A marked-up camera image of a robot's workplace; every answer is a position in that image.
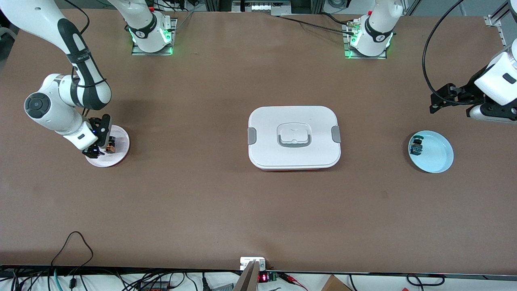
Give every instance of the light blue plate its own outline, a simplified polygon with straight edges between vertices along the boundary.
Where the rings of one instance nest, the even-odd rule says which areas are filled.
[[[423,137],[420,155],[411,154],[411,144],[415,136]],[[454,152],[449,141],[443,135],[430,130],[415,133],[409,140],[407,152],[417,167],[429,173],[446,171],[454,160]]]

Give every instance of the blue cable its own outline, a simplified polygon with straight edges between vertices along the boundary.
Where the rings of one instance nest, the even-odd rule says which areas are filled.
[[[57,270],[54,270],[54,280],[56,281],[57,288],[59,291],[63,291],[63,288],[61,288],[61,284],[59,283],[59,280],[57,279]]]

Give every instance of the table surface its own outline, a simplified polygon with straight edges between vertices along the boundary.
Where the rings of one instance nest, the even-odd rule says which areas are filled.
[[[402,17],[387,60],[348,60],[340,34],[224,12],[194,13],[172,56],[131,56],[116,11],[87,13],[84,38],[113,90],[90,115],[109,113],[128,131],[129,155],[94,168],[27,118],[25,97],[70,64],[20,33],[0,77],[2,264],[49,264],[79,230],[97,266],[235,269],[241,256],[259,255],[277,270],[517,274],[515,127],[469,119],[461,106],[429,114],[421,53],[437,18]],[[84,24],[77,11],[65,14]],[[500,49],[482,18],[447,19],[429,47],[429,76],[437,88],[463,85]],[[284,105],[336,113],[334,167],[251,164],[250,113]],[[408,161],[420,130],[451,142],[448,171]],[[57,264],[86,258],[74,237]]]

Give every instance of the white plate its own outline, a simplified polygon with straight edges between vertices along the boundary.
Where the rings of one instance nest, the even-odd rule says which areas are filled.
[[[415,136],[422,136],[422,153],[420,155],[411,154],[411,143]],[[449,141],[443,135],[424,130],[415,133],[409,140],[407,152],[411,161],[420,169],[429,173],[441,173],[452,165],[454,152]]]
[[[112,125],[110,136],[115,137],[115,153],[109,154],[104,151],[104,149],[100,149],[103,155],[99,155],[98,158],[89,158],[86,157],[86,160],[96,166],[96,167],[111,167],[118,164],[122,159],[128,154],[129,151],[129,135],[128,133],[120,126]]]

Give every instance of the white container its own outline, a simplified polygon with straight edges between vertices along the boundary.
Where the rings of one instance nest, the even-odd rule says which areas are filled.
[[[324,106],[255,109],[248,121],[248,154],[262,170],[309,170],[341,156],[338,119]]]

